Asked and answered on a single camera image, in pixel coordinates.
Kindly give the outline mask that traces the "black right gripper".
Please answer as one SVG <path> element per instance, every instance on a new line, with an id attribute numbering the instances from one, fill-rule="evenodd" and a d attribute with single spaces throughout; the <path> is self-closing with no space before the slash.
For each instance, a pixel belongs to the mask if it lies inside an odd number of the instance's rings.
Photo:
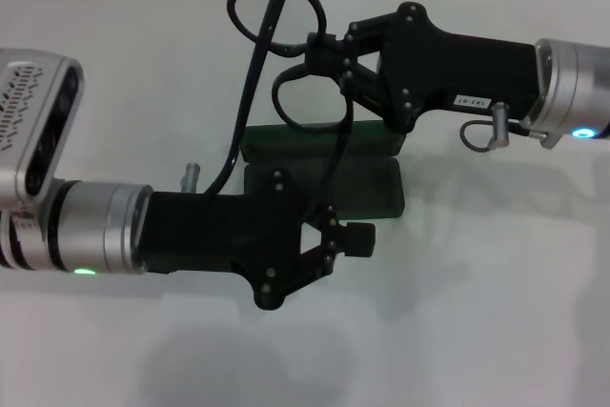
<path id="1" fill-rule="evenodd" d="M 381 57 L 383 119 L 397 132 L 411 132 L 426 112 L 489 115 L 498 102 L 508 105 L 511 119 L 521 120 L 539 98 L 534 46 L 443 31 L 413 2 L 351 22 L 342 37 L 309 39 L 307 57 L 338 59 L 306 61 L 306 74 L 332 79 L 348 100 L 381 114 L 377 74 L 356 62 L 375 52 Z"/>

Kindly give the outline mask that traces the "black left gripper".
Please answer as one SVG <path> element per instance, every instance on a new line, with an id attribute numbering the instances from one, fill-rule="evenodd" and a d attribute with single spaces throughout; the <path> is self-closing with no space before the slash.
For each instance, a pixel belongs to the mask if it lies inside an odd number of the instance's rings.
<path id="1" fill-rule="evenodd" d="M 289 295 L 330 275 L 339 254 L 373 254 L 375 226 L 344 222 L 330 204 L 302 219 L 326 241 L 302 253 L 300 217 L 307 200 L 287 173 L 267 175 L 255 191 L 240 195 L 155 192 L 138 251 L 151 273 L 240 275 L 251 285 L 256 306 L 275 310 Z"/>

